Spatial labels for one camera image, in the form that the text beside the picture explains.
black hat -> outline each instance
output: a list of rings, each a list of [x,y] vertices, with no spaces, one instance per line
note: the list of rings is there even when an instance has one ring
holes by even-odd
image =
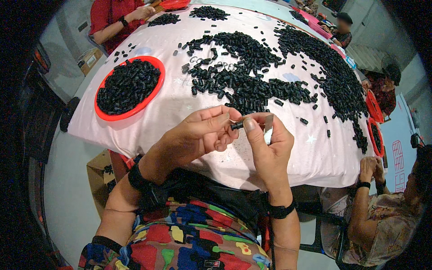
[[[394,81],[395,86],[399,86],[401,73],[398,65],[390,64],[387,66],[387,68],[383,68],[383,71],[387,77]]]
[[[337,15],[337,18],[340,19],[340,20],[342,20],[342,21],[344,21],[344,22],[346,22],[349,25],[353,24],[353,20],[348,15],[348,13],[341,12],[341,13],[339,13],[339,15]]]

red shirt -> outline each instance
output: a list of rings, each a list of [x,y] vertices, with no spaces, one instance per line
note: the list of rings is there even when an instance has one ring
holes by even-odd
[[[117,22],[120,17],[126,16],[139,6],[144,6],[142,0],[94,1],[90,11],[90,20],[92,25],[89,35],[93,35],[97,31],[101,31],[105,27]],[[103,43],[106,51],[111,54],[117,46],[139,26],[141,26],[141,22],[139,20],[134,20],[131,21],[127,27],[123,27],[117,35]]]
[[[396,94],[394,89],[388,92],[384,92],[382,88],[385,85],[383,78],[373,78],[368,76],[369,81],[372,84],[372,92],[375,94],[379,108],[386,115],[390,115],[394,108],[396,108]]]

pink container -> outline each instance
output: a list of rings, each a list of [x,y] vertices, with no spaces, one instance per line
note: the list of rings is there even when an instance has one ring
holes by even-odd
[[[318,23],[319,20],[312,16],[311,14],[307,13],[306,11],[300,10],[300,14],[305,18],[308,19],[309,22]]]
[[[331,38],[333,35],[326,32],[324,29],[321,28],[320,25],[318,25],[317,23],[311,22],[309,21],[309,27],[312,28],[313,30],[315,30],[316,32],[318,32],[318,34],[322,35],[323,37],[329,39]]]

red chinese character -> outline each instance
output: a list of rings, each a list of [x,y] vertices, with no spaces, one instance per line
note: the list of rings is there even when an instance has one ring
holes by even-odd
[[[394,170],[397,172],[404,168],[402,144],[400,143],[399,140],[393,142],[392,149],[393,149],[393,159],[394,159]]]

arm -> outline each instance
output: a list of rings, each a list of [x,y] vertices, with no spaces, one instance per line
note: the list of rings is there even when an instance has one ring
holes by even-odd
[[[288,207],[292,203],[286,167],[294,145],[294,136],[285,128],[279,118],[274,116],[271,144],[267,146],[263,131],[258,123],[265,123],[270,113],[248,115],[245,127],[249,143],[252,147],[255,168],[264,181],[268,191],[270,204]],[[297,269],[300,247],[300,223],[294,209],[284,219],[272,219],[274,232],[274,256],[277,269]]]
[[[223,152],[238,138],[232,131],[231,120],[238,121],[241,114],[234,108],[218,106],[196,111],[178,126],[167,131],[138,163],[143,178],[161,185],[176,167],[186,165],[206,153]],[[96,235],[126,245],[132,235],[140,193],[133,189],[127,174],[108,197],[101,224]]]
[[[371,182],[377,161],[373,157],[365,157],[360,163],[360,182]],[[348,225],[348,238],[369,252],[375,238],[378,221],[368,220],[369,189],[357,189],[353,202],[353,212]]]
[[[136,10],[132,11],[131,13],[127,14],[124,19],[130,23],[133,20],[139,20],[147,18],[148,16],[154,14],[156,11],[151,6],[140,6]],[[115,22],[111,24],[110,26],[107,26],[103,28],[102,30],[99,30],[93,34],[93,40],[97,44],[102,44],[105,41],[111,39],[114,37],[118,32],[120,32],[123,29],[123,23],[121,22]]]

